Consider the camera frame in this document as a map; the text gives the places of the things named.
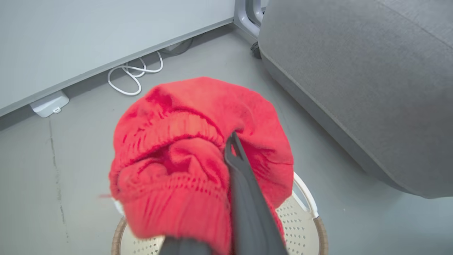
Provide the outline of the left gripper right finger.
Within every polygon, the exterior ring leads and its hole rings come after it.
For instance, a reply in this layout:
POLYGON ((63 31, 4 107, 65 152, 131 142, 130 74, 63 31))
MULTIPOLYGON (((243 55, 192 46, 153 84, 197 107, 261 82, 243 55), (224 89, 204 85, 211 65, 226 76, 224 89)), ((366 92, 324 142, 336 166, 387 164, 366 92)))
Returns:
POLYGON ((286 255, 287 250, 236 132, 225 144, 231 178, 233 250, 236 255, 286 255))

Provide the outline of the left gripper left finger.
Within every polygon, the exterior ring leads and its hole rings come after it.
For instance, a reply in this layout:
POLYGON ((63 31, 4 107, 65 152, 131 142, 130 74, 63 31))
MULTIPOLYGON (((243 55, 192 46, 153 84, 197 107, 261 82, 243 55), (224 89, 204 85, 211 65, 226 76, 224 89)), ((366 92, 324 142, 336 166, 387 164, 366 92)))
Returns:
POLYGON ((190 238, 165 237, 159 255, 211 255, 212 250, 207 243, 190 238))

